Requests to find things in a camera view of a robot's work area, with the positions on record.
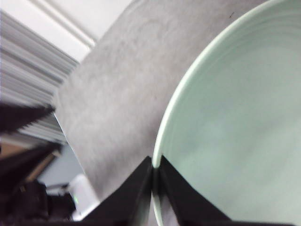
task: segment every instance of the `black object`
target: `black object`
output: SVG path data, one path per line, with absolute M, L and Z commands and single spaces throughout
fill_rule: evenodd
M 69 193 L 48 196 L 48 221 L 69 220 L 74 211 L 75 205 Z
M 152 165 L 146 157 L 126 181 L 84 221 L 107 220 L 124 225 L 144 225 L 151 201 Z
M 49 217 L 46 186 L 38 181 L 24 184 L 13 195 L 8 203 L 10 218 L 20 219 Z
M 9 199 L 29 174 L 61 145 L 47 143 L 0 160 L 0 203 Z
M 236 222 L 194 190 L 164 157 L 155 171 L 160 199 L 168 197 L 180 226 L 288 226 L 289 224 Z
M 0 103 L 0 134 L 14 132 L 29 123 L 49 115 L 54 110 L 50 105 L 28 107 Z

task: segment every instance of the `ceramic plate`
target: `ceramic plate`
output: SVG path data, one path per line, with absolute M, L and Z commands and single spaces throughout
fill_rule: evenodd
M 301 0 L 264 3 L 210 43 L 170 100 L 154 167 L 162 154 L 230 218 L 301 225 Z

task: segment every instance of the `light green plate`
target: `light green plate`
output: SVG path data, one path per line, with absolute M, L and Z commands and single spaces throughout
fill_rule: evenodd
M 210 43 L 170 100 L 154 167 L 162 154 L 230 218 L 301 225 L 301 0 L 264 3 Z

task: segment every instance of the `concrete surface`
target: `concrete surface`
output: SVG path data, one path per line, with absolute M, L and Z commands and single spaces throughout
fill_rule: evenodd
M 152 156 L 167 103 L 197 55 L 262 2 L 134 0 L 72 73 L 53 102 L 101 200 Z

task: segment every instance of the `white wall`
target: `white wall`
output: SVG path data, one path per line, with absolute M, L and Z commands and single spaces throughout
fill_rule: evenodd
M 44 182 L 46 186 L 69 183 L 80 173 L 83 173 L 83 169 L 79 161 L 70 146 L 65 145 L 62 149 L 62 156 L 52 161 L 38 180 Z
M 81 62 L 131 0 L 1 0 L 1 10 Z

